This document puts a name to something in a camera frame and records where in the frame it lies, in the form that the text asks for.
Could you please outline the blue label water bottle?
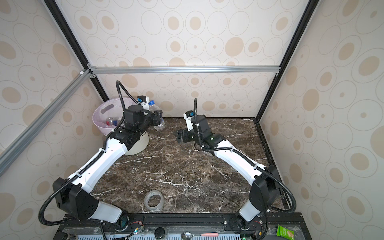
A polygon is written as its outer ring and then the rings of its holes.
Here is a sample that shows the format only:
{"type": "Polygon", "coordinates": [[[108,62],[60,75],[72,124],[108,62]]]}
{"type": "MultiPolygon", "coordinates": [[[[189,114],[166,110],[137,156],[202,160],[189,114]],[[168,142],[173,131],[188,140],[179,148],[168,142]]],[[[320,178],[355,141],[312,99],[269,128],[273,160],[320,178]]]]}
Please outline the blue label water bottle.
{"type": "Polygon", "coordinates": [[[165,129],[166,124],[163,119],[163,112],[162,110],[155,104],[155,101],[149,102],[149,109],[153,113],[153,117],[155,120],[154,128],[157,131],[162,131],[165,129]]]}

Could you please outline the clear bottle red label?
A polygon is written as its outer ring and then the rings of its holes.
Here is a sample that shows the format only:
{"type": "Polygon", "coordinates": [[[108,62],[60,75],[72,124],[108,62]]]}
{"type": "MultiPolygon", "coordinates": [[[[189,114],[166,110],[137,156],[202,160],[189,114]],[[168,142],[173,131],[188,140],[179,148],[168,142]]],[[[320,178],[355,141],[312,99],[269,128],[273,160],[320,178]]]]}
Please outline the clear bottle red label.
{"type": "Polygon", "coordinates": [[[121,118],[119,117],[110,117],[105,120],[105,123],[107,126],[114,128],[116,127],[121,121],[121,118]]]}

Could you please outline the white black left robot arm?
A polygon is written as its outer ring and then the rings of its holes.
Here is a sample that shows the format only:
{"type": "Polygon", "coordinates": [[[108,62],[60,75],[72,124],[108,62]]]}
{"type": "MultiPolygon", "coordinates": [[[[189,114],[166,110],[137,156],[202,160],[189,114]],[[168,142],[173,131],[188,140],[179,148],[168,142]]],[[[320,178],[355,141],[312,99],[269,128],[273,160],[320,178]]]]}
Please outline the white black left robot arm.
{"type": "Polygon", "coordinates": [[[38,220],[44,226],[56,226],[73,220],[97,220],[115,225],[117,230],[128,226],[129,217],[121,208],[101,202],[90,193],[107,170],[126,152],[140,145],[140,140],[148,128],[162,122],[161,110],[150,110],[150,99],[138,96],[134,104],[126,106],[122,92],[128,90],[120,81],[116,87],[123,108],[123,115],[118,125],[107,134],[103,146],[79,170],[67,179],[58,178],[53,183],[54,192],[41,206],[38,220]],[[52,200],[55,200],[60,210],[70,215],[61,221],[49,221],[45,211],[52,200]]]}

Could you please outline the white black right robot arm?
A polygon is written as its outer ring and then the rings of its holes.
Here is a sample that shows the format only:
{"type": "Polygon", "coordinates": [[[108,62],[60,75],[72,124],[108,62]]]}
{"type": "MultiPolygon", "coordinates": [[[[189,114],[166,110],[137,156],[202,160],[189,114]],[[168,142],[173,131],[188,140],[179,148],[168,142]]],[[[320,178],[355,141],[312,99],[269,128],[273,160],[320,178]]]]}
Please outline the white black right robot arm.
{"type": "Polygon", "coordinates": [[[280,213],[293,213],[296,211],[297,202],[293,193],[282,182],[277,168],[266,167],[249,158],[238,150],[223,135],[213,133],[205,115],[197,113],[198,100],[194,99],[193,110],[184,113],[187,127],[176,132],[179,143],[194,142],[198,151],[210,153],[225,161],[250,184],[251,190],[246,203],[238,211],[238,219],[246,225],[256,216],[266,213],[268,210],[280,213]],[[286,194],[291,207],[287,210],[273,206],[273,203],[281,195],[286,194]]]}

